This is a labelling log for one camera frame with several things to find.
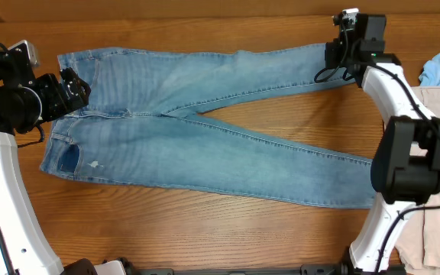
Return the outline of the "light blue denim jeans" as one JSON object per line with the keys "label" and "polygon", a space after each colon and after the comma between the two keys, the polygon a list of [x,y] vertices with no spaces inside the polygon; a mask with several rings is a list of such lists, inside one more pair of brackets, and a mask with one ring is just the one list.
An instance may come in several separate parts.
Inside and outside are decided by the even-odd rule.
{"label": "light blue denim jeans", "polygon": [[57,119],[40,168],[67,180],[368,209],[371,161],[208,118],[234,104],[342,86],[317,83],[324,44],[233,54],[109,47],[66,53],[89,104]]}

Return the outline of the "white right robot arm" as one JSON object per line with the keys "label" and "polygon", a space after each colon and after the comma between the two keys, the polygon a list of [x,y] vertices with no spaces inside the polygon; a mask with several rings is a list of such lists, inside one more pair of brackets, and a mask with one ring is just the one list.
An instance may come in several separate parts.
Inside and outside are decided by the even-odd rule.
{"label": "white right robot arm", "polygon": [[370,167],[376,192],[361,232],[338,264],[304,264],[302,274],[403,274],[390,255],[402,230],[417,211],[428,210],[440,193],[440,118],[412,91],[401,62],[386,53],[387,19],[356,8],[333,16],[339,36],[325,48],[325,67],[345,69],[376,104],[385,130]]}

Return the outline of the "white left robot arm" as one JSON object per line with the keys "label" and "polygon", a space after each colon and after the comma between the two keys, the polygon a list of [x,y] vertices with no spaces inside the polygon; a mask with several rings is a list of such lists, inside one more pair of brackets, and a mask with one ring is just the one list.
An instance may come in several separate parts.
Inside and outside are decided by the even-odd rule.
{"label": "white left robot arm", "polygon": [[91,89],[71,68],[34,75],[26,40],[0,42],[0,274],[94,274],[89,260],[63,266],[40,228],[18,162],[16,134],[40,129],[89,103]]}

